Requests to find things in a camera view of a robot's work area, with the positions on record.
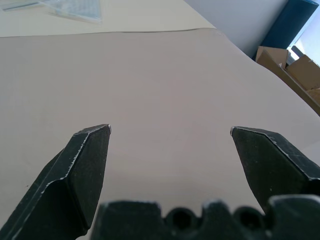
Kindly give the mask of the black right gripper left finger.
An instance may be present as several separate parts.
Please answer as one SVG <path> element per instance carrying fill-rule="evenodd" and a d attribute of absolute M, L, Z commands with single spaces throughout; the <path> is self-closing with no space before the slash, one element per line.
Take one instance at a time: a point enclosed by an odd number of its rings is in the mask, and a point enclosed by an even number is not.
<path fill-rule="evenodd" d="M 100 199 L 109 124 L 75 133 L 45 165 L 0 230 L 2 240 L 75 240 L 91 228 Z"/>

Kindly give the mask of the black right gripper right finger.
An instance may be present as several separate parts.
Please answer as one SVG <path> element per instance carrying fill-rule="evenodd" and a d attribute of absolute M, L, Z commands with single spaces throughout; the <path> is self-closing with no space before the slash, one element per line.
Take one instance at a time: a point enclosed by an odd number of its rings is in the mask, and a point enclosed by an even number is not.
<path fill-rule="evenodd" d="M 234 126 L 230 135 L 248 185 L 264 211 L 273 196 L 320 194 L 320 167 L 281 134 Z"/>

